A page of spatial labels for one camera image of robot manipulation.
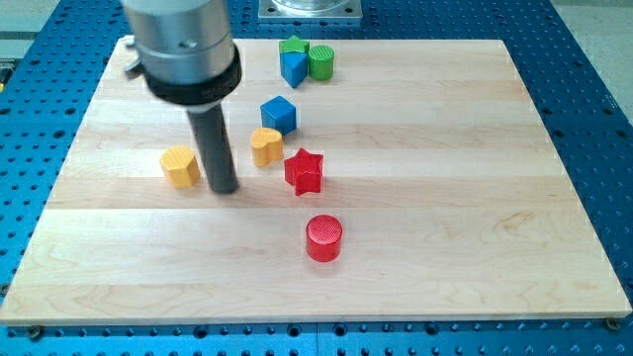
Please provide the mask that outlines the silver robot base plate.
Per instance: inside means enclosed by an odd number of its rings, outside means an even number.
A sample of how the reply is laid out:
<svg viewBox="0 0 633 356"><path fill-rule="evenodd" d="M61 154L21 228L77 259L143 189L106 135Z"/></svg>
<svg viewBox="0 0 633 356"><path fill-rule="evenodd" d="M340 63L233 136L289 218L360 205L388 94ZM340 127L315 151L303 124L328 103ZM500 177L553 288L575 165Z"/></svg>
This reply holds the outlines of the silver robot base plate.
<svg viewBox="0 0 633 356"><path fill-rule="evenodd" d="M259 0L260 23L360 22L361 0Z"/></svg>

